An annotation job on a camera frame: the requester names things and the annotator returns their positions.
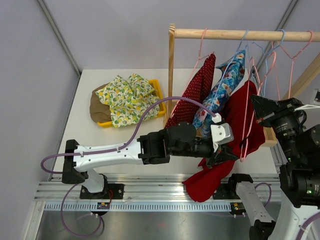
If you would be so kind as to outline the plain red skirt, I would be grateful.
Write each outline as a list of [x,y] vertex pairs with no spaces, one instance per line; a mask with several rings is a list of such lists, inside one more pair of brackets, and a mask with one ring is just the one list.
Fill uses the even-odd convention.
[[[238,158],[247,157],[266,141],[264,129],[256,122],[253,105],[249,99],[251,95],[256,94],[256,85],[247,80],[230,96],[219,112],[232,128],[234,140],[227,145]],[[234,160],[229,160],[209,168],[202,159],[198,164],[202,170],[183,182],[189,197],[195,202],[207,201],[220,186],[221,180],[231,172],[234,164]]]

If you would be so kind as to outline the pink hanger of red skirt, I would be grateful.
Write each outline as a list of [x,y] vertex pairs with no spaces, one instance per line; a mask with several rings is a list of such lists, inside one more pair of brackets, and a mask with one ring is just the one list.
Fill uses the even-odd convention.
[[[276,58],[277,58],[277,54],[273,51],[271,53],[271,55],[268,57],[268,59],[273,56],[273,60],[272,60],[272,63],[270,65],[270,68],[268,68],[268,66],[266,67],[266,74],[264,75],[263,79],[260,80],[260,76],[259,76],[259,73],[257,71],[257,67],[255,65],[255,62],[254,62],[254,59],[251,58],[250,59],[250,63],[252,63],[252,70],[251,70],[251,73],[250,73],[250,76],[248,78],[248,82],[252,79],[251,76],[255,76],[255,79],[257,80],[257,93],[256,93],[256,96],[259,96],[260,95],[260,92],[261,92],[261,88],[263,86],[263,84],[265,83],[266,81],[266,78],[268,76],[268,74],[271,72],[271,70],[274,68],[274,64],[276,62]],[[254,95],[249,95],[249,90],[250,90],[250,83],[247,84],[247,92],[246,92],[246,98],[247,98],[247,101],[246,101],[246,105],[245,105],[245,114],[244,114],[244,121],[243,121],[243,131],[242,131],[242,144],[240,145],[240,162],[244,162],[245,159],[246,159],[246,156],[247,156],[247,153],[248,153],[248,148],[249,148],[249,136],[250,136],[250,133],[252,131],[252,126],[253,126],[253,122],[255,120],[255,110],[254,110],[254,104],[252,103],[251,101],[251,97],[253,97]],[[246,122],[247,122],[247,110],[248,110],[248,105],[251,104],[252,105],[252,115],[251,115],[251,118],[250,118],[250,125],[248,127],[248,131],[246,133]]]

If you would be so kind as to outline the pink hanger of tan skirt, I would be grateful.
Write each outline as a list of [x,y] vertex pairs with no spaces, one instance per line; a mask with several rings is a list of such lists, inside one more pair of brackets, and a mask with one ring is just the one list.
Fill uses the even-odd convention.
[[[290,67],[290,76],[289,76],[289,87],[288,87],[288,96],[285,97],[284,99],[288,99],[291,96],[291,89],[292,89],[292,78],[293,78],[293,70],[294,70],[294,65],[295,65],[295,61],[297,59],[297,57],[311,44],[311,42],[313,41],[314,38],[314,32],[312,30],[308,30],[307,32],[310,33],[310,38],[307,42],[307,44],[302,47],[295,55],[291,56],[287,50],[282,46],[285,36],[286,36],[286,31],[284,29],[279,29],[279,32],[282,32],[282,38],[281,41],[277,43],[277,46],[274,47],[274,49],[276,48],[281,48],[282,51],[287,55],[287,57],[289,59],[291,59],[291,67]],[[278,81],[278,73],[277,73],[277,64],[276,62],[274,63],[274,76],[275,76],[275,83],[276,83],[276,90],[277,90],[277,96],[278,96],[278,100],[280,100],[280,90],[279,90],[279,81]]]

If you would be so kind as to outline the blue hanger of lemon skirt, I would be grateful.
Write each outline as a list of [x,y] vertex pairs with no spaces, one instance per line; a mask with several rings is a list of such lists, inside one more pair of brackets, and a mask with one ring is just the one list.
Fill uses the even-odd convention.
[[284,42],[284,40],[285,40],[286,31],[284,29],[282,29],[282,28],[281,29],[277,29],[276,31],[277,32],[282,32],[282,38],[281,38],[280,42],[278,42],[275,46],[273,46],[274,41],[269,42],[267,47],[265,47],[265,48],[260,46],[256,41],[251,41],[251,43],[253,45],[256,45],[258,48],[260,48],[260,50],[262,52],[262,57],[258,61],[257,72],[260,70],[262,64],[265,64],[266,66],[268,65],[269,56],[272,54],[272,52],[274,50],[279,48],[282,45],[282,43]]

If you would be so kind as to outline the blue floral skirt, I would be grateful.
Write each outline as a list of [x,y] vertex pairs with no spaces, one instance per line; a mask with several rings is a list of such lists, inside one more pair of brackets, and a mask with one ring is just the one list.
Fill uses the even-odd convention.
[[[221,78],[202,102],[203,106],[215,114],[224,108],[232,92],[244,78],[246,50],[239,50],[235,56],[218,65],[216,68],[221,70]],[[206,138],[211,135],[211,122],[212,115],[203,108],[199,108],[194,116],[192,125],[197,130],[200,129],[201,135]]]

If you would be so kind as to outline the lemon print skirt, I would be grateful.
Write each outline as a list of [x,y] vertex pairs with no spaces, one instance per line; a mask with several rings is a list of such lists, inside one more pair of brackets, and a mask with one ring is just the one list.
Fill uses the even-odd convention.
[[137,73],[127,79],[118,75],[95,94],[109,106],[114,128],[137,124],[147,108],[160,100],[149,81]]

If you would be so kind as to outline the tan khaki skirt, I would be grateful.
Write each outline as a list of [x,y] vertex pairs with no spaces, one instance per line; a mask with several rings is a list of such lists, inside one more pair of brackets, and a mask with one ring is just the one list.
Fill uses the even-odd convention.
[[89,114],[95,123],[106,123],[112,120],[110,107],[102,104],[96,95],[96,91],[103,89],[105,86],[106,84],[103,84],[94,89],[91,93]]

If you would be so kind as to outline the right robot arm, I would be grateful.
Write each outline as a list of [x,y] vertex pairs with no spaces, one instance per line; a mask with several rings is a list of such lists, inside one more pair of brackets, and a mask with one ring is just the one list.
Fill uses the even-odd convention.
[[273,129],[287,159],[279,168],[279,215],[274,220],[268,214],[248,174],[232,174],[227,193],[242,201],[251,240],[304,240],[310,224],[320,217],[320,126],[304,130],[306,111],[318,106],[294,97],[271,100],[251,95],[250,100],[257,123]]

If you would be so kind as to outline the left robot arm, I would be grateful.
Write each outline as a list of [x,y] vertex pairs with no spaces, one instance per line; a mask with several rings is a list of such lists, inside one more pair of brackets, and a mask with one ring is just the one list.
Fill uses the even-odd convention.
[[225,140],[214,147],[211,137],[201,138],[188,122],[150,132],[123,145],[83,146],[67,140],[62,170],[64,184],[82,184],[92,169],[121,165],[166,164],[171,156],[205,158],[210,165],[237,160]]

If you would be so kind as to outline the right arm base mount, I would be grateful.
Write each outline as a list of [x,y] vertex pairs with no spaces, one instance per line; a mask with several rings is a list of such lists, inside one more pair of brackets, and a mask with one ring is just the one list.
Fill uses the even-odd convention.
[[[253,179],[249,174],[244,173],[232,173],[228,178],[228,181],[221,183],[213,194],[214,200],[237,200],[240,201],[240,197],[236,194],[236,186],[241,182],[253,183]],[[241,202],[233,202],[230,204],[231,212],[208,212],[209,216],[222,217],[222,218],[242,218],[247,217],[247,212],[244,205]]]

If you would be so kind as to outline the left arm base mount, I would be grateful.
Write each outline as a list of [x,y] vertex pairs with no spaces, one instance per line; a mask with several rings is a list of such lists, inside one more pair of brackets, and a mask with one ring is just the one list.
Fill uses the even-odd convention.
[[92,211],[93,214],[98,214],[99,216],[105,215],[111,206],[112,200],[122,200],[124,196],[125,185],[123,183],[109,183],[108,178],[103,175],[104,187],[102,192],[91,193],[85,186],[81,187],[81,192],[79,198],[82,200],[106,200],[106,202],[98,202],[97,210],[102,211]]

